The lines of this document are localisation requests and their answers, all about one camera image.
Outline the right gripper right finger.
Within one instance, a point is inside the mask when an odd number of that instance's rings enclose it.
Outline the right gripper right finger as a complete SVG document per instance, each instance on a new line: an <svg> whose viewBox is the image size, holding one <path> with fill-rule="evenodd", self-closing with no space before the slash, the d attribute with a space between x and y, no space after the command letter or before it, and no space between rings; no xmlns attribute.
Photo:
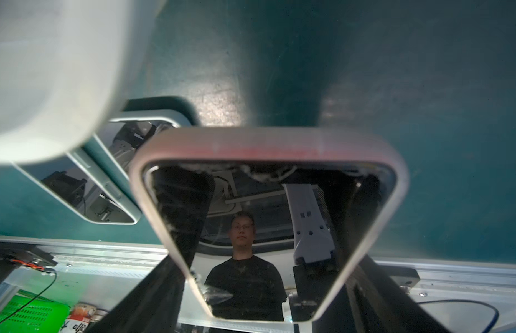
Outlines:
<svg viewBox="0 0 516 333"><path fill-rule="evenodd" d="M346 280L313 332L447 332L366 256Z"/></svg>

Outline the white plastic storage box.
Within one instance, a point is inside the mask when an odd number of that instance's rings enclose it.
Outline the white plastic storage box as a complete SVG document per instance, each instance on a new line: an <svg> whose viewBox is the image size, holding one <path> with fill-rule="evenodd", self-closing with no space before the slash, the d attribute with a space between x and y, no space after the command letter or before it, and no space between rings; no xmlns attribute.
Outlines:
<svg viewBox="0 0 516 333"><path fill-rule="evenodd" d="M56 158L122 109L163 1L0 1L0 165Z"/></svg>

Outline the phone beige case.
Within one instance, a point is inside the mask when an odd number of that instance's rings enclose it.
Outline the phone beige case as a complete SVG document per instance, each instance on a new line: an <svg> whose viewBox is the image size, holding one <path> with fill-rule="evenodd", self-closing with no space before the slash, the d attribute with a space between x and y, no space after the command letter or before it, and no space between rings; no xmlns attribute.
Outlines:
<svg viewBox="0 0 516 333"><path fill-rule="evenodd" d="M209 316L318 319L409 186L379 137L325 128L182 128L134 154L130 184Z"/></svg>

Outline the phone white case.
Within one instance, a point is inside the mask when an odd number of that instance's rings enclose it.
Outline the phone white case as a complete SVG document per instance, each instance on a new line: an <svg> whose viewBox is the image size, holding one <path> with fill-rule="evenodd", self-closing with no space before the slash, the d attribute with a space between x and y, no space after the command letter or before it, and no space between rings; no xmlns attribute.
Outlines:
<svg viewBox="0 0 516 333"><path fill-rule="evenodd" d="M140 209L81 148L64 156L14 168L83 220L133 226Z"/></svg>

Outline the phone light pink case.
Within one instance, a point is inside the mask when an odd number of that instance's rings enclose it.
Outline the phone light pink case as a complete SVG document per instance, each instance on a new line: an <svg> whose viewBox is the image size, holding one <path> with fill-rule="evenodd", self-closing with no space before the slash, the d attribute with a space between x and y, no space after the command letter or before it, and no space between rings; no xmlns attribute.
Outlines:
<svg viewBox="0 0 516 333"><path fill-rule="evenodd" d="M129 164L149 139L165 130L191 125L191 120L176 110L125 111L104 123L94 139L127 178Z"/></svg>

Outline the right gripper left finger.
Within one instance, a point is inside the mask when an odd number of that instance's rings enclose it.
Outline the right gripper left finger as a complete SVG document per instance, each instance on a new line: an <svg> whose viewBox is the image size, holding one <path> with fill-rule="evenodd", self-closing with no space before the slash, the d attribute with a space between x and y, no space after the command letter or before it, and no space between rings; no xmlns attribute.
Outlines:
<svg viewBox="0 0 516 333"><path fill-rule="evenodd" d="M174 332L185 277L165 257L113 310L88 332Z"/></svg>

